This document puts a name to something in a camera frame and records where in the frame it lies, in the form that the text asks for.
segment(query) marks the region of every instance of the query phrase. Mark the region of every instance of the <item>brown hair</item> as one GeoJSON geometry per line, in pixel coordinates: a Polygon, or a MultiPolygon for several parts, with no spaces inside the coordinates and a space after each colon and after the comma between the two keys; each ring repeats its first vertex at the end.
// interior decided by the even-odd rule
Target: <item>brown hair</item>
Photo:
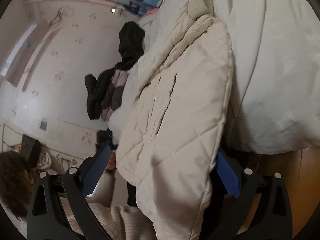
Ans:
{"type": "Polygon", "coordinates": [[[0,153],[0,197],[3,204],[17,218],[26,217],[25,204],[30,203],[26,174],[30,174],[28,162],[18,153],[0,153]]]}

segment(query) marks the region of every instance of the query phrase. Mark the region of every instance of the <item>white blanket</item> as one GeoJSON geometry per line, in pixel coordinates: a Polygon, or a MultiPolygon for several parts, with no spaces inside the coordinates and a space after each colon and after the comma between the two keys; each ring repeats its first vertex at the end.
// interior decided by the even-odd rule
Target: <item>white blanket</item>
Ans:
{"type": "Polygon", "coordinates": [[[198,239],[226,121],[233,57],[212,0],[189,0],[139,60],[138,94],[117,149],[159,240],[198,239]]]}
{"type": "MultiPolygon", "coordinates": [[[[150,46],[186,1],[165,0],[151,16],[150,46]]],[[[228,27],[235,57],[225,126],[228,144],[261,154],[320,145],[320,22],[309,3],[213,3],[217,17],[228,27]]]]}

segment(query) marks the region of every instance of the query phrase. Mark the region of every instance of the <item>beige sweater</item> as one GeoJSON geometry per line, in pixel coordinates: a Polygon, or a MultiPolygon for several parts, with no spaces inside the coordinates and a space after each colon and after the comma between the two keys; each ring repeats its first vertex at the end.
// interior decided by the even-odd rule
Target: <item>beige sweater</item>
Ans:
{"type": "MultiPolygon", "coordinates": [[[[91,197],[86,200],[103,228],[113,240],[156,240],[152,222],[137,208],[110,207],[115,178],[103,173],[91,197]]],[[[68,200],[61,198],[71,228],[82,234],[68,200]]]]}

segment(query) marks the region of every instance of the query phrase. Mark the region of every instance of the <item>sweater sleeve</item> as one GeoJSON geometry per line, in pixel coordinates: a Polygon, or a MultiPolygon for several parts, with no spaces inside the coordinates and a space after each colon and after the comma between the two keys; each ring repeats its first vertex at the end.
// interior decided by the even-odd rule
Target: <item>sweater sleeve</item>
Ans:
{"type": "Polygon", "coordinates": [[[107,173],[103,173],[101,178],[94,189],[94,192],[90,197],[87,197],[86,200],[88,203],[100,203],[105,207],[110,207],[113,190],[115,187],[115,178],[113,176],[108,175],[107,173]]]}

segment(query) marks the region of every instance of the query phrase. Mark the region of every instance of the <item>silver screw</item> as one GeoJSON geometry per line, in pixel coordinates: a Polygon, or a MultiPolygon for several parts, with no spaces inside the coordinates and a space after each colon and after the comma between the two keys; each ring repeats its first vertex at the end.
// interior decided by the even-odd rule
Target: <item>silver screw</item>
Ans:
{"type": "Polygon", "coordinates": [[[251,175],[253,173],[253,171],[251,169],[247,168],[247,169],[244,170],[244,173],[247,174],[247,175],[251,175]]]}
{"type": "Polygon", "coordinates": [[[41,172],[39,175],[40,178],[44,178],[45,176],[47,176],[47,173],[45,171],[41,172]]]}
{"type": "Polygon", "coordinates": [[[69,169],[69,173],[70,174],[75,174],[77,172],[77,170],[78,169],[76,167],[72,167],[72,168],[69,169]]]}
{"type": "Polygon", "coordinates": [[[279,172],[276,172],[276,173],[275,173],[275,177],[276,177],[277,179],[281,179],[281,174],[280,174],[279,172]]]}

